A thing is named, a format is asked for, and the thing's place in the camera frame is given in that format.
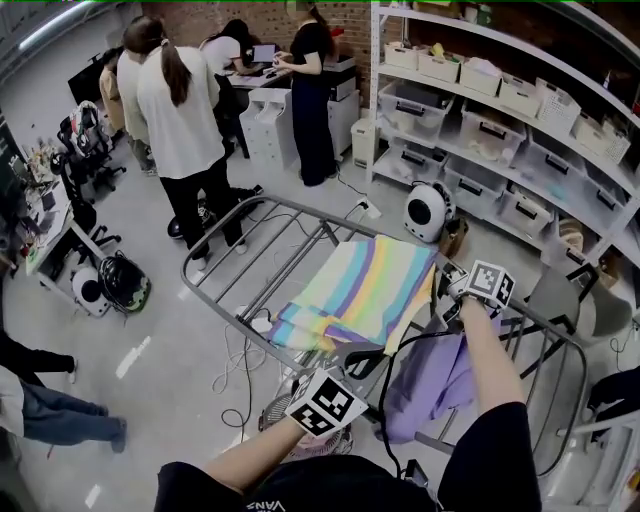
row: clothes drying rack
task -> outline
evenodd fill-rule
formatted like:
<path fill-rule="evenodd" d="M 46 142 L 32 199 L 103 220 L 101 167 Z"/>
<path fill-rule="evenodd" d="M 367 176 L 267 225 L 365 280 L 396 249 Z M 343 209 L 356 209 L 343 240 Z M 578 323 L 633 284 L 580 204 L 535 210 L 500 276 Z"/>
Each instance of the clothes drying rack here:
<path fill-rule="evenodd" d="M 221 233 L 223 226 L 225 226 L 230 220 L 234 218 L 245 217 L 245 209 L 248 206 L 252 206 L 256 203 L 263 203 L 260 208 L 261 216 L 258 220 L 253 221 L 253 224 L 245 229 L 242 237 L 233 246 L 226 249 L 222 257 L 218 258 L 204 273 L 198 273 L 194 276 L 192 281 L 187 277 L 187 265 L 191 261 L 193 255 L 199 251 L 205 244 L 216 235 Z M 216 285 L 221 286 L 221 289 L 216 289 L 214 294 L 209 294 L 203 290 L 203 283 L 220 268 L 221 264 L 228 258 L 228 256 L 234 251 L 235 247 L 240 244 L 245 238 L 251 237 L 251 234 L 264 226 L 267 221 L 272 218 L 280 216 L 283 219 L 288 219 L 283 222 L 275 233 L 259 248 L 252 248 L 253 255 L 242 266 L 242 268 L 236 273 L 236 275 L 228 280 L 224 285 L 219 285 L 216 281 Z M 301 219 L 311 219 L 315 223 L 315 228 L 312 228 L 310 233 L 306 233 L 304 241 L 297 246 L 296 250 L 291 256 L 282 264 L 276 272 L 269 278 L 260 291 L 252 298 L 246 297 L 246 301 L 243 299 L 243 304 L 247 304 L 241 313 L 234 313 L 225 309 L 221 305 L 221 300 L 229 294 L 229 291 L 238 285 L 239 281 L 247 271 L 249 271 L 269 248 L 273 248 L 273 244 L 282 236 L 282 234 L 291 225 L 300 221 Z M 372 389 L 382 377 L 387 369 L 389 358 L 382 354 L 382 347 L 369 343 L 344 343 L 341 344 L 334 352 L 323 353 L 318 351 L 305 352 L 301 354 L 301 357 L 292 357 L 291 351 L 282 349 L 276 345 L 273 345 L 262 334 L 252 328 L 252 321 L 258 316 L 260 311 L 265 309 L 265 305 L 269 299 L 276 293 L 279 287 L 289 278 L 291 273 L 298 267 L 301 261 L 309 255 L 309 253 L 317 246 L 320 240 L 328 239 L 334 246 L 337 246 L 342 241 L 350 241 L 354 236 L 359 237 L 375 237 L 379 235 L 377 231 L 360 224 L 340 218 L 335 215 L 331 215 L 308 206 L 304 206 L 287 199 L 261 195 L 245 200 L 236 206 L 231 212 L 229 212 L 223 219 L 221 219 L 215 226 L 213 226 L 205 236 L 190 250 L 187 258 L 185 259 L 182 268 L 181 276 L 185 285 L 205 304 L 213 309 L 218 315 L 220 315 L 231 326 L 237 329 L 242 335 L 246 336 L 252 343 L 255 343 L 258 347 L 262 348 L 267 354 L 273 356 L 275 359 L 288 366 L 291 369 L 289 379 L 295 379 L 299 372 L 309 370 L 315 367 L 322 366 L 326 369 L 330 369 L 334 376 L 337 376 L 342 382 L 349 386 L 357 395 L 363 400 L 367 401 L 367 397 L 371 393 Z M 432 332 L 432 330 L 438 329 L 437 317 L 433 315 L 435 304 L 437 302 L 437 282 L 440 277 L 439 270 L 447 262 L 442 254 L 438 254 L 436 258 L 436 278 L 434 279 L 432 287 L 432 301 L 431 312 L 432 317 L 427 326 L 421 326 L 414 322 L 411 323 L 409 329 L 417 330 L 419 333 Z M 574 351 L 577 356 L 581 367 L 581 376 L 578 379 L 580 383 L 578 386 L 578 392 L 576 393 L 575 400 L 571 404 L 571 413 L 568 423 L 564 426 L 565 435 L 562 437 L 558 453 L 555 457 L 552 457 L 552 462 L 542 469 L 538 469 L 538 476 L 544 477 L 550 474 L 553 469 L 558 465 L 562 456 L 564 455 L 568 441 L 571 437 L 573 427 L 576 422 L 578 411 L 585 394 L 587 384 L 587 361 L 580 346 L 580 342 L 575 335 L 567 334 L 563 332 L 561 328 L 547 321 L 546 319 L 537 315 L 534 311 L 529 309 L 525 304 L 512 299 L 509 308 L 504 312 L 504 316 L 509 317 L 508 323 L 511 326 L 508 334 L 501 336 L 501 339 L 506 340 L 505 349 L 509 351 L 513 342 L 512 358 L 515 360 L 515 356 L 518 353 L 518 349 L 523 339 L 531 334 L 532 331 L 541 332 L 543 334 L 543 341 L 541 344 L 540 357 L 534 362 L 533 365 L 525 371 L 521 377 L 524 379 L 531 373 L 534 374 L 531 388 L 527 399 L 527 407 L 531 403 L 532 396 L 536 390 L 539 382 L 540 368 L 546 363 L 552 354 L 545 353 L 547 350 L 548 342 L 555 340 L 556 342 L 564 342 L 564 351 L 562 352 L 562 360 L 558 370 L 557 379 L 553 385 L 553 393 L 551 403 L 546 411 L 546 417 L 540 434 L 537 439 L 533 439 L 532 434 L 532 446 L 534 451 L 538 449 L 540 439 L 545 431 L 547 422 L 551 415 L 551 411 L 554 405 L 554 401 L 558 394 L 560 382 L 562 380 L 565 363 L 567 360 L 567 352 L 569 350 Z M 380 413 L 377 406 L 369 403 L 369 410 L 365 413 L 365 417 L 371 422 L 377 422 L 380 418 Z M 446 424 L 440 434 L 437 437 L 431 437 L 423 433 L 417 433 L 415 440 L 444 452 L 451 454 L 455 447 L 454 444 L 445 441 L 445 437 L 449 432 L 451 425 L 456 418 L 457 411 L 453 410 L 446 421 Z"/>

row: office chair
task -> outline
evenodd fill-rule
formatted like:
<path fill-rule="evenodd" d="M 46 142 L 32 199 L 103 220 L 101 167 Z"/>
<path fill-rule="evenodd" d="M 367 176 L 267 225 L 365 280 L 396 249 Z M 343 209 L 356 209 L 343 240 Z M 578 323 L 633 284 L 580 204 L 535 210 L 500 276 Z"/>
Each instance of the office chair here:
<path fill-rule="evenodd" d="M 71 179 L 78 185 L 91 182 L 94 190 L 104 186 L 112 192 L 116 187 L 111 183 L 111 178 L 118 172 L 127 172 L 125 167 L 107 167 L 104 162 L 110 161 L 106 141 L 102 138 L 100 128 L 95 125 L 87 134 L 80 135 L 79 146 L 82 146 L 82 154 L 78 151 L 72 140 L 73 128 L 71 120 L 66 117 L 60 123 L 60 131 L 57 136 L 67 149 L 69 164 L 71 166 Z"/>
<path fill-rule="evenodd" d="M 71 208 L 73 208 L 73 217 L 76 224 L 78 224 L 82 230 L 91 237 L 91 240 L 93 240 L 98 247 L 102 247 L 112 241 L 120 243 L 122 241 L 122 237 L 119 235 L 102 236 L 107 232 L 107 226 L 102 224 L 95 229 L 93 234 L 91 234 L 91 231 L 97 224 L 98 215 L 95 208 L 83 199 L 80 187 L 69 178 L 69 172 L 67 171 L 68 168 L 70 168 L 68 156 L 64 153 L 58 153 L 51 157 L 51 172 L 62 178 L 62 184 L 64 185 L 67 197 L 71 202 Z M 82 243 L 75 233 L 68 234 L 73 235 L 73 238 L 70 246 L 65 245 L 67 249 L 66 251 L 63 251 L 64 254 L 62 256 L 66 256 L 69 250 L 74 250 L 80 254 L 79 264 L 84 263 L 85 260 L 89 258 L 91 265 L 94 268 L 97 268 L 93 252 L 91 252 L 91 250 Z"/>

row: striped towel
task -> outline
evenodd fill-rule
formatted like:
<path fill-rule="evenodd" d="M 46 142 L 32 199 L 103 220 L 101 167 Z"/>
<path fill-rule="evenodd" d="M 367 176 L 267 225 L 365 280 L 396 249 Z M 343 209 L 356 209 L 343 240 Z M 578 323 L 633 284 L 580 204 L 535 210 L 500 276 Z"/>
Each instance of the striped towel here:
<path fill-rule="evenodd" d="M 369 341 L 397 351 L 406 328 L 431 297 L 436 253 L 378 235 L 342 242 L 304 291 L 276 315 L 275 344 L 332 351 Z"/>

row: computer monitor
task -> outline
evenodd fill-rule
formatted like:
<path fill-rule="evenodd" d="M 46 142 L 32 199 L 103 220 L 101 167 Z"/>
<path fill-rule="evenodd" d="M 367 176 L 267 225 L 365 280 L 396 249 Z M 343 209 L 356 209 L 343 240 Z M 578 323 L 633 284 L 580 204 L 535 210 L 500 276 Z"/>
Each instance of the computer monitor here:
<path fill-rule="evenodd" d="M 257 44 L 253 47 L 253 62 L 273 62 L 276 53 L 275 44 Z"/>

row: white shirt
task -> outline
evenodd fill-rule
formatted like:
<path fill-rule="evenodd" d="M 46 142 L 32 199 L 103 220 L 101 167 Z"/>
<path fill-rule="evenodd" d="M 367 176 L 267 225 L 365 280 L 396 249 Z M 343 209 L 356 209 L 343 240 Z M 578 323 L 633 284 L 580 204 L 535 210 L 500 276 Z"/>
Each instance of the white shirt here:
<path fill-rule="evenodd" d="M 233 37 L 222 36 L 200 46 L 200 51 L 207 59 L 214 73 L 222 75 L 224 68 L 231 66 L 233 59 L 239 59 L 240 43 Z"/>
<path fill-rule="evenodd" d="M 152 51 L 140 68 L 138 105 L 148 130 L 141 140 L 151 146 L 161 178 L 186 178 L 224 157 L 213 117 L 220 88 L 202 54 L 196 48 L 180 47 L 178 54 L 191 71 L 191 83 L 187 101 L 175 107 L 160 54 L 160 48 Z"/>
<path fill-rule="evenodd" d="M 24 390 L 20 379 L 0 366 L 0 427 L 16 436 L 24 436 Z"/>
<path fill-rule="evenodd" d="M 141 65 L 129 57 L 125 51 L 118 59 L 118 90 L 124 108 L 124 126 L 127 133 L 136 140 L 141 140 L 147 133 L 147 127 L 140 121 L 138 106 L 138 74 Z"/>

